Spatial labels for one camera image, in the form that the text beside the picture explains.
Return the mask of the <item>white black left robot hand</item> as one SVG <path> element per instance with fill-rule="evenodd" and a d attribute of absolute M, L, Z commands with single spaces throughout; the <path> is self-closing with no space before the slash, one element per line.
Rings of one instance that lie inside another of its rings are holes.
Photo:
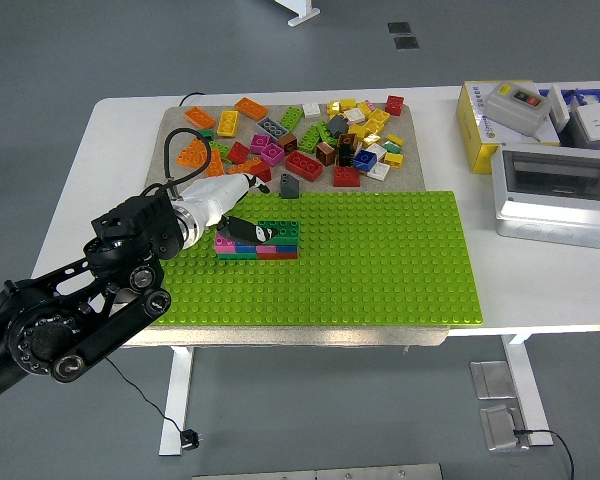
<path fill-rule="evenodd" d="M 263 193 L 270 190 L 265 182 L 252 174 L 230 174 L 194 181 L 172 203 L 184 238 L 184 249 L 197 243 L 204 231 L 215 226 L 228 240 L 260 245 L 279 234 L 277 228 L 262 227 L 233 216 L 226 216 L 252 187 Z"/>

